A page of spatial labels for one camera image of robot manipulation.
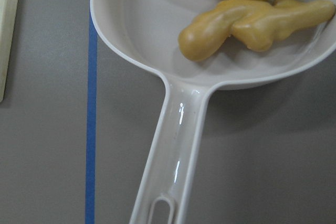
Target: plastic food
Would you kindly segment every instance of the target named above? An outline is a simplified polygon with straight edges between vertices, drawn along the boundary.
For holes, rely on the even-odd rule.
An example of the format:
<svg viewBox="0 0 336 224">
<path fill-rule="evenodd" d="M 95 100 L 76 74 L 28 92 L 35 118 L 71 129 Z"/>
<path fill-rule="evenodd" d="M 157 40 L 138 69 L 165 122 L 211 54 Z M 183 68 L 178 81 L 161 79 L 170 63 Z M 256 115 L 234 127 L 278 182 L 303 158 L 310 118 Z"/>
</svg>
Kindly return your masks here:
<svg viewBox="0 0 336 224">
<path fill-rule="evenodd" d="M 193 61 L 210 57 L 230 35 L 253 51 L 266 51 L 274 40 L 326 22 L 334 14 L 335 5 L 329 0 L 276 0 L 274 5 L 257 0 L 224 0 L 194 18 L 180 33 L 178 43 L 182 54 Z"/>
</svg>

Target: frying pan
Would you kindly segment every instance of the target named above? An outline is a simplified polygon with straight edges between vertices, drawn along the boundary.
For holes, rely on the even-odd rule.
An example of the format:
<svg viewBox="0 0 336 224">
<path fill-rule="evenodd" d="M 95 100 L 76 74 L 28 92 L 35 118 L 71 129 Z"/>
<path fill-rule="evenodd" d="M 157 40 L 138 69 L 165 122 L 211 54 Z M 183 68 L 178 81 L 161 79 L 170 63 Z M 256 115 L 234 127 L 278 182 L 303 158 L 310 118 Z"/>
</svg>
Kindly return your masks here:
<svg viewBox="0 0 336 224">
<path fill-rule="evenodd" d="M 202 62 L 185 59 L 180 31 L 221 0 L 90 0 L 100 38 L 119 56 L 159 76 L 166 94 L 130 224 L 150 224 L 156 203 L 182 224 L 208 100 L 218 89 L 260 86 L 309 69 L 336 48 L 336 19 L 293 34 L 263 53 L 234 38 Z"/>
</svg>

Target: wooden board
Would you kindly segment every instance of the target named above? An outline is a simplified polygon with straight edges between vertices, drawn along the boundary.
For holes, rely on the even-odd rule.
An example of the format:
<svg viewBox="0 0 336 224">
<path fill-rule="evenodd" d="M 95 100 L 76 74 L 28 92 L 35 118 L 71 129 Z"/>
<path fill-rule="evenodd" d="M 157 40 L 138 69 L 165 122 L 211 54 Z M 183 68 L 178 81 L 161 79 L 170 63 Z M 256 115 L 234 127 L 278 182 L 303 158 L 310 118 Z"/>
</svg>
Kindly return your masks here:
<svg viewBox="0 0 336 224">
<path fill-rule="evenodd" d="M 17 0 L 0 0 L 0 102 L 3 100 Z"/>
</svg>

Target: gray table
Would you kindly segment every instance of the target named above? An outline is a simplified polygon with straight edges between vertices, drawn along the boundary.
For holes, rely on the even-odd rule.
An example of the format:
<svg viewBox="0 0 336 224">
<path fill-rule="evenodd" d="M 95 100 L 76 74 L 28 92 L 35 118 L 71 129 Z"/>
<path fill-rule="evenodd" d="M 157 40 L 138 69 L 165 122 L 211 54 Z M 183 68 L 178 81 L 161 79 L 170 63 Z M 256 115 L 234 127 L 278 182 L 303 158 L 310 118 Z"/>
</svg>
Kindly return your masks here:
<svg viewBox="0 0 336 224">
<path fill-rule="evenodd" d="M 89 0 L 19 0 L 0 223 L 84 223 Z M 187 224 L 336 222 L 336 53 L 209 102 Z M 96 223 L 128 223 L 164 98 L 98 41 Z"/>
</svg>

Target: blue stripe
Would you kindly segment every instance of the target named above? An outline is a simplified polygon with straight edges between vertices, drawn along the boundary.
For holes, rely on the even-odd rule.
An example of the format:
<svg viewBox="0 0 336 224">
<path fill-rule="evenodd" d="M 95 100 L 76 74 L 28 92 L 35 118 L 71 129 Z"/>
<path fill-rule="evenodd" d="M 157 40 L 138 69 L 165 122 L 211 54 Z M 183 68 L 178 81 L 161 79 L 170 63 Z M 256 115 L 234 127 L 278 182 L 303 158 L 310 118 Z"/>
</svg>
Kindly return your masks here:
<svg viewBox="0 0 336 224">
<path fill-rule="evenodd" d="M 96 180 L 97 32 L 90 13 L 86 139 L 85 224 L 94 224 Z"/>
</svg>

